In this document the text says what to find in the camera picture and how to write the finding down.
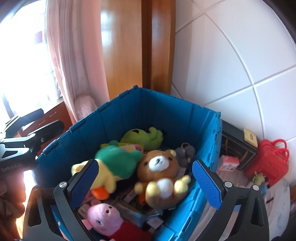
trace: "storage bin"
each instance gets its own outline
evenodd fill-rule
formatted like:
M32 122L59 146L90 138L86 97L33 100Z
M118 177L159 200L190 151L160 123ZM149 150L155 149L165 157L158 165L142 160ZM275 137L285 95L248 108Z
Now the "storage bin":
M73 164L93 158L102 143L119 141L130 129L148 131L151 126L164 131L164 146L175 149L183 142L190 143L196 148L196 159L202 159L215 171L221 145L221 125L218 112L134 86L77 122L46 147L38 157L34 178L43 188L55 187L71 178ZM169 212L153 240L189 239L206 204L199 185L194 179L192 182L188 196ZM100 236L94 235L94 238L99 240Z

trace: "bear's white belly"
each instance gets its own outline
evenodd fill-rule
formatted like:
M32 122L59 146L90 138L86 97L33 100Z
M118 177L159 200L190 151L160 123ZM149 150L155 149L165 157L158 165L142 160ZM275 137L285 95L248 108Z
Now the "bear's white belly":
M157 182L157 186L160 190L160 198L168 198L170 195L172 195L174 190L174 184L171 179L164 178L160 179Z

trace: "drawer handle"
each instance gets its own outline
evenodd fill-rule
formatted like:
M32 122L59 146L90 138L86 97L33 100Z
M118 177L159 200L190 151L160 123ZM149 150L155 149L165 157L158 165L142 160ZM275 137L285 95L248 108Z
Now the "drawer handle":
M44 121L42 121L39 125L41 125L43 122L45 122L45 120Z
M50 115L49 117L52 117L53 115L55 115L57 112L53 113L52 115Z

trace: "brown teddy bear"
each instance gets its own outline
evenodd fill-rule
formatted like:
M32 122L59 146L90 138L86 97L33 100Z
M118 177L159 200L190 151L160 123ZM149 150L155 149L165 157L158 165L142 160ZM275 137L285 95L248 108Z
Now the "brown teddy bear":
M146 203L156 210L173 208L186 197L191 181L188 175L176 180L178 172L174 150L150 151L138 165L135 192L145 193Z

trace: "black box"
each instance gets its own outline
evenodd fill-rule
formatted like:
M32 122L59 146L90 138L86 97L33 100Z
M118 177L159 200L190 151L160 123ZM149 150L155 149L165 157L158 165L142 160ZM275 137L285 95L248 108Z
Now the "black box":
M244 132L222 121L222 141L220 156L236 156L239 159L238 170L242 170L258 153L258 148L244 140Z

